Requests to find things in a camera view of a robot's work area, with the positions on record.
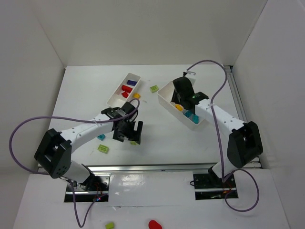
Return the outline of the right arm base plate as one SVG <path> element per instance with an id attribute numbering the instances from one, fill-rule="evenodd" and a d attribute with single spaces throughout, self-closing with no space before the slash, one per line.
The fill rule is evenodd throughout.
<path id="1" fill-rule="evenodd" d="M 227 198 L 238 198 L 234 175 L 223 183 L 221 180 L 213 182 L 209 174 L 193 174 L 190 185 L 194 187 L 196 200 L 214 200 Z"/>

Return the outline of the red rectangular lego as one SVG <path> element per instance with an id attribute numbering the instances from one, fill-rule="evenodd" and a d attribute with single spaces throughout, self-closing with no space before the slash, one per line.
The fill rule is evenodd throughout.
<path id="1" fill-rule="evenodd" d="M 124 91 L 124 92 L 122 93 L 122 96 L 123 96 L 124 98 L 128 98 L 129 93 L 128 93 L 128 92 L 126 92 L 126 91 Z"/>

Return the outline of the orange lego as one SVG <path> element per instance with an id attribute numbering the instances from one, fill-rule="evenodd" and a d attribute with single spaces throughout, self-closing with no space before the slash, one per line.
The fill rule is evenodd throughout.
<path id="1" fill-rule="evenodd" d="M 183 107 L 179 104 L 176 104 L 175 107 L 179 110 L 179 111 L 182 111 L 183 110 Z"/>

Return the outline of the dark blue lego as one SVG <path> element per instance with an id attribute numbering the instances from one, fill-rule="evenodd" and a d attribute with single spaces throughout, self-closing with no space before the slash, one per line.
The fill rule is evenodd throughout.
<path id="1" fill-rule="evenodd" d="M 137 82 L 136 81 L 132 81 L 132 80 L 128 80 L 127 84 L 131 85 L 131 86 L 135 86 L 137 84 Z"/>

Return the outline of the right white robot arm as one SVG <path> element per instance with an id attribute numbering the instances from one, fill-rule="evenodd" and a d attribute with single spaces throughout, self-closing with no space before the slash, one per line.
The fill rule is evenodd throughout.
<path id="1" fill-rule="evenodd" d="M 212 183 L 224 182 L 226 176 L 244 167 L 263 152 L 258 125 L 234 118 L 222 108 L 214 105 L 207 95 L 195 93 L 191 81 L 183 76 L 173 80 L 172 102 L 212 124 L 217 133 L 228 138 L 227 152 L 221 151 L 220 162 L 209 168 Z"/>

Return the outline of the red rounded lego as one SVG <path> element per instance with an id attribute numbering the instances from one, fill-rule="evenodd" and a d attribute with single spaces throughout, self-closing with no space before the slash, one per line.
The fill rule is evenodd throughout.
<path id="1" fill-rule="evenodd" d="M 123 85 L 123 86 L 122 86 L 122 90 L 125 91 L 125 92 L 127 92 L 127 93 L 130 93 L 130 92 L 132 91 L 132 88 L 129 87 L 129 86 Z"/>

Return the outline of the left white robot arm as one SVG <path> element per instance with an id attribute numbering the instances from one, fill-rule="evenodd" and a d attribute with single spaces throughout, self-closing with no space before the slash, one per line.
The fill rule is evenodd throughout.
<path id="1" fill-rule="evenodd" d="M 95 118 L 70 129 L 48 130 L 34 155 L 35 160 L 53 178 L 67 178 L 84 190 L 94 190 L 103 183 L 85 165 L 74 162 L 72 153 L 100 135 L 112 133 L 119 142 L 141 143 L 143 122 L 136 121 L 138 110 L 130 102 L 122 107 L 106 108 Z"/>

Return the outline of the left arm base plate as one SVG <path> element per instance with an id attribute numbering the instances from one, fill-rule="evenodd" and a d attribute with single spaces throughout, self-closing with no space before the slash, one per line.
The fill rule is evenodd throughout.
<path id="1" fill-rule="evenodd" d="M 85 203 L 93 202 L 108 202 L 110 174 L 97 174 L 93 182 L 88 186 L 71 180 L 72 185 L 68 182 L 65 191 L 64 202 L 73 202 L 73 193 L 75 194 L 75 202 Z"/>

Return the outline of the small teal lego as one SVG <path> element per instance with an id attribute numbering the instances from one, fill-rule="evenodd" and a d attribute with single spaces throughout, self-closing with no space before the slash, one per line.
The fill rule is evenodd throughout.
<path id="1" fill-rule="evenodd" d="M 104 134 L 99 135 L 97 138 L 98 138 L 99 140 L 103 141 L 103 140 L 105 139 L 105 135 L 104 135 Z"/>

